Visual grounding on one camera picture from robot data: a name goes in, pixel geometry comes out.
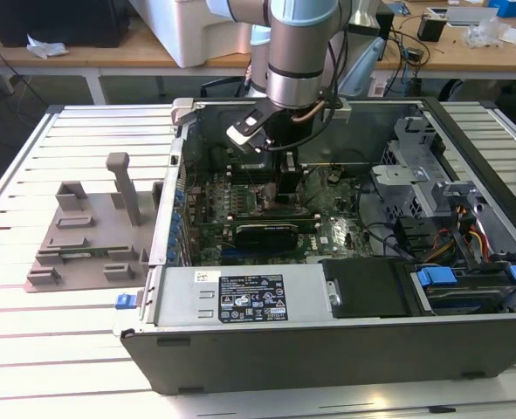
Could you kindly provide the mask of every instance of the table surface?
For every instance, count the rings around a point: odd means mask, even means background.
[[[427,6],[444,6],[443,2],[407,3],[411,16],[421,16]],[[394,26],[401,27],[406,17],[396,17]],[[503,19],[516,27],[516,18]],[[402,31],[416,35],[420,19],[405,22]],[[469,49],[462,44],[461,34],[464,29],[446,26],[438,43],[428,43],[431,58],[423,68],[432,71],[473,71],[473,72],[516,72],[516,45],[504,44],[502,48]],[[406,40],[406,45],[416,42]],[[133,19],[131,30],[119,48],[69,47],[70,53],[62,57],[43,60],[33,56],[25,48],[4,48],[0,52],[12,64],[21,66],[61,66],[61,67],[177,67],[175,61],[162,47],[151,30],[140,20]],[[232,54],[214,58],[205,64],[208,67],[245,68],[249,55]],[[376,69],[395,70],[399,64],[399,52],[394,43],[390,43],[384,59]]]

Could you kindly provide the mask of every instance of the wooden desk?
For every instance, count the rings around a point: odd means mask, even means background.
[[[205,65],[179,68],[145,23],[132,19],[130,31],[119,48],[70,46],[69,54],[42,59],[26,48],[5,48],[0,53],[23,75],[82,76],[95,105],[107,103],[100,84],[103,76],[242,76],[250,56],[232,54],[209,60]],[[0,75],[13,71],[0,59]]]
[[[407,3],[412,17],[422,15],[427,6],[443,5],[446,3]],[[396,17],[396,29],[400,28],[405,18]],[[505,21],[516,27],[516,18]],[[418,18],[404,22],[401,31],[416,36],[419,22]],[[446,26],[440,42],[427,44],[431,53],[430,62],[419,72],[419,77],[516,79],[516,45],[505,43],[502,48],[470,49],[461,41],[463,31],[463,28]],[[413,46],[415,42],[406,40],[405,44]],[[211,59],[198,67],[179,68],[140,19],[133,19],[131,30],[120,48],[69,47],[69,54],[47,60],[35,57],[25,48],[4,48],[0,44],[0,52],[20,74],[83,76],[96,105],[106,104],[100,85],[100,77],[103,76],[241,76],[250,59],[245,54],[233,54]],[[373,86],[385,85],[398,65],[399,52],[394,43],[389,43],[384,59],[376,65]],[[0,75],[12,74],[12,70],[0,59]]]
[[[462,2],[462,6],[472,6]],[[446,2],[407,3],[411,15],[396,17],[394,27],[416,38],[420,18],[427,7],[449,7]],[[501,19],[516,28],[516,17]],[[516,79],[516,45],[504,43],[501,47],[469,48],[462,35],[465,28],[444,27],[437,43],[425,43],[430,48],[430,61],[418,73],[421,79]],[[412,39],[405,38],[406,46],[423,49]],[[389,42],[384,58],[375,68],[374,85],[385,85],[399,65],[399,51],[394,42]]]

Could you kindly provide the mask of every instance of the floor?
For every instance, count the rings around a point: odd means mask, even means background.
[[[170,77],[164,80],[167,95],[160,97],[153,77],[107,77],[103,85],[109,103],[147,104],[169,103],[177,97],[199,97],[202,83],[209,78]],[[80,77],[35,77],[25,79],[46,102],[53,105],[90,105],[91,96]],[[429,80],[423,83],[423,94],[438,96],[446,80]],[[15,93],[0,93],[0,177],[10,165],[21,145],[45,111],[43,105],[17,78]],[[210,90],[210,97],[233,96],[236,85],[220,86]],[[516,123],[516,82],[504,87],[497,100],[499,108]]]

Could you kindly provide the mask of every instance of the power supply label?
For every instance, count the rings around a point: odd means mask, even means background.
[[[283,275],[219,278],[223,323],[289,320]]]

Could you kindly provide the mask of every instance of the black plastic cover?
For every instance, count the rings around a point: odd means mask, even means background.
[[[421,314],[409,264],[397,258],[325,259],[326,281],[333,281],[341,304],[337,319],[409,317]]]

